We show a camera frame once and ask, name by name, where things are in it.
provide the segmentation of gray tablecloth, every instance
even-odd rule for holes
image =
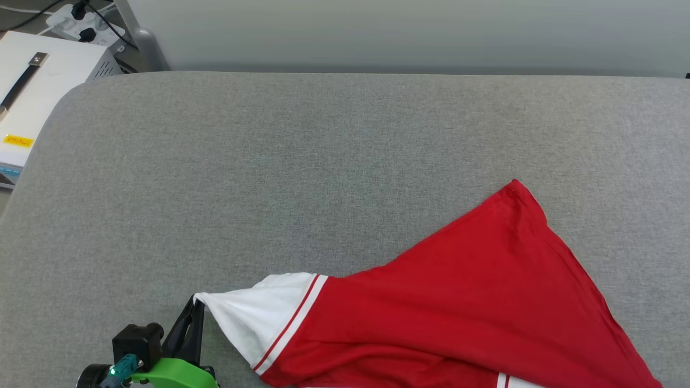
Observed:
[[[0,386],[72,387],[129,323],[384,264],[513,178],[654,375],[690,381],[690,81],[151,73],[55,108],[0,219]],[[225,387],[258,377],[206,322]]]

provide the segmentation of yellow sticker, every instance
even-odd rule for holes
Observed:
[[[27,137],[21,137],[21,136],[16,136],[16,135],[7,135],[7,136],[5,136],[5,143],[14,144],[15,146],[22,146],[22,147],[29,148],[29,147],[31,147],[31,144],[34,144],[34,140],[29,139]]]

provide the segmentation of power strip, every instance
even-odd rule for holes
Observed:
[[[87,12],[82,20],[76,20],[72,16],[72,5],[70,4],[63,6],[55,11],[54,14],[50,15],[46,20],[46,24],[52,27],[52,31],[55,34],[71,41],[79,41],[81,39],[81,35],[79,35],[80,32],[93,28],[96,32],[96,36],[92,41],[86,43],[108,47],[113,55],[125,50],[125,43],[109,29],[108,25],[105,24],[98,15],[93,12]],[[123,37],[125,36],[126,32],[122,27],[112,23],[110,25],[112,25],[120,35]]]

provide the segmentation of red fabric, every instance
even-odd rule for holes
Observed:
[[[386,266],[329,278],[274,387],[661,387],[513,181]]]

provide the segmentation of red stripe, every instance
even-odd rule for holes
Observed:
[[[314,284],[316,283],[316,279],[318,279],[318,278],[319,278],[319,275],[316,275],[314,277],[314,280],[312,280],[311,285],[309,286],[309,289],[306,291],[306,295],[304,296],[304,299],[302,299],[302,303],[299,304],[299,306],[297,307],[297,310],[295,310],[295,313],[293,314],[293,317],[290,318],[290,322],[288,322],[288,324],[285,325],[285,328],[283,329],[283,331],[280,332],[280,334],[278,335],[278,338],[276,338],[275,341],[273,341],[273,345],[271,345],[268,348],[268,350],[266,351],[266,354],[264,354],[264,357],[261,359],[261,361],[259,361],[257,366],[254,367],[254,371],[259,369],[259,367],[264,363],[264,361],[266,361],[266,359],[268,358],[268,355],[270,354],[270,351],[272,351],[273,348],[275,347],[275,345],[278,343],[278,341],[280,341],[280,338],[282,338],[283,334],[285,334],[285,332],[288,331],[288,328],[290,327],[290,325],[295,320],[297,313],[299,313],[299,310],[302,309],[302,306],[304,306],[304,303],[306,302],[306,299],[309,297],[309,294],[311,293],[311,289],[314,288]]]

